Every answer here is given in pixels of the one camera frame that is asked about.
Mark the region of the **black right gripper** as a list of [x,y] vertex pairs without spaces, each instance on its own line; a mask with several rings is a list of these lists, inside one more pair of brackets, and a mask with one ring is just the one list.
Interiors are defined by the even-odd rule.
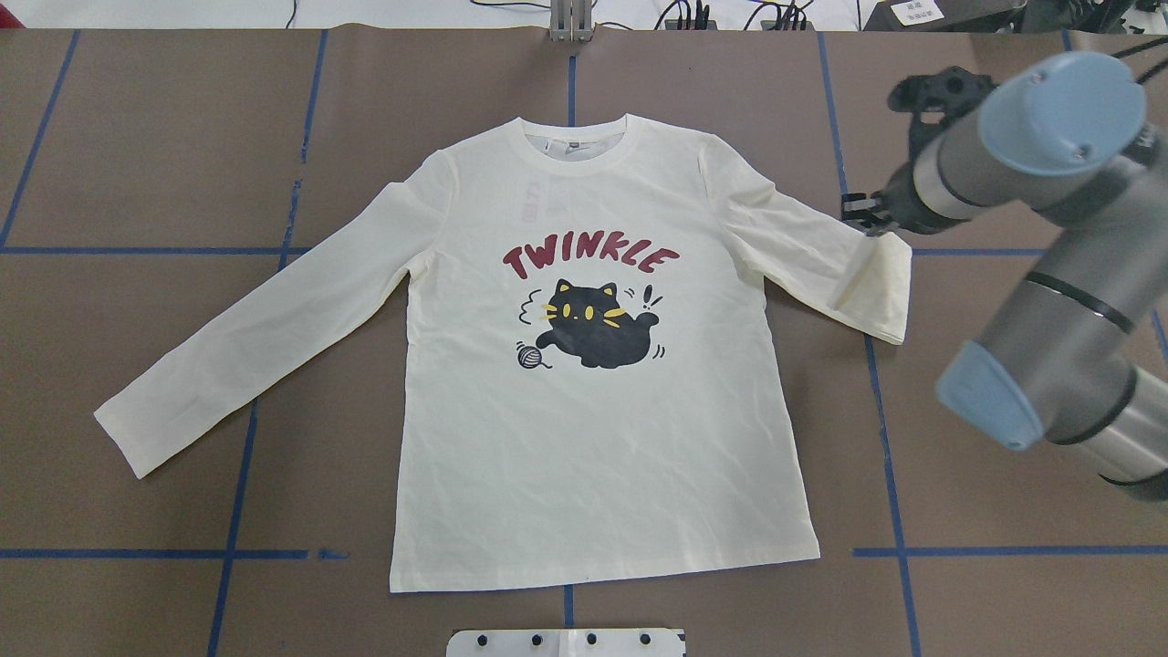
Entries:
[[841,196],[842,209],[875,207],[872,212],[844,212],[843,223],[872,238],[897,229],[917,235],[936,235],[950,229],[950,217],[923,202],[910,162],[894,172],[883,191],[872,196],[867,193],[846,193]]

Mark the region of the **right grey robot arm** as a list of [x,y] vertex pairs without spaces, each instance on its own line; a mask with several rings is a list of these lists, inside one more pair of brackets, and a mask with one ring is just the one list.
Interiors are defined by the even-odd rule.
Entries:
[[1164,296],[1164,134],[1143,79],[1064,51],[1000,84],[959,67],[910,76],[887,103],[912,116],[908,162],[846,194],[846,224],[936,235],[1024,203],[1061,231],[944,371],[940,403],[1014,452],[1068,447],[1163,506],[1164,381],[1121,352]]

